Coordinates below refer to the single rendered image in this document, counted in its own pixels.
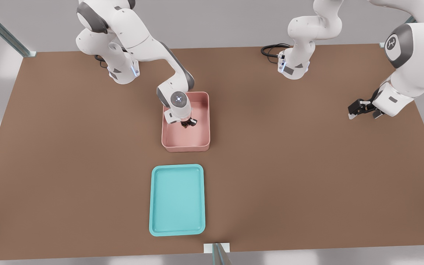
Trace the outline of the pale blue-green tray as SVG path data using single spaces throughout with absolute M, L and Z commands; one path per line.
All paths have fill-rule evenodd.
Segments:
M 151 173 L 149 231 L 155 237 L 201 234 L 205 177 L 199 164 L 162 165 Z

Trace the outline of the silver frame post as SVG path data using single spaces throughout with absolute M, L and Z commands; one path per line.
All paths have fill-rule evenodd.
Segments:
M 23 45 L 12 33 L 10 33 L 1 23 L 0 23 L 0 37 L 7 42 L 14 50 L 16 50 L 22 57 L 35 57 L 37 52 L 30 51 Z
M 230 243 L 206 243 L 203 247 L 205 254 L 212 254 L 212 265 L 232 265 L 228 256 Z

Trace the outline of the pink rectangular box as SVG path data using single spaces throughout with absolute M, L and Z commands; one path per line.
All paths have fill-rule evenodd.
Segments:
M 168 124 L 163 116 L 162 145 L 168 152 L 202 152 L 210 145 L 210 104 L 206 92 L 187 92 L 192 117 L 197 125 L 184 128 L 181 123 Z

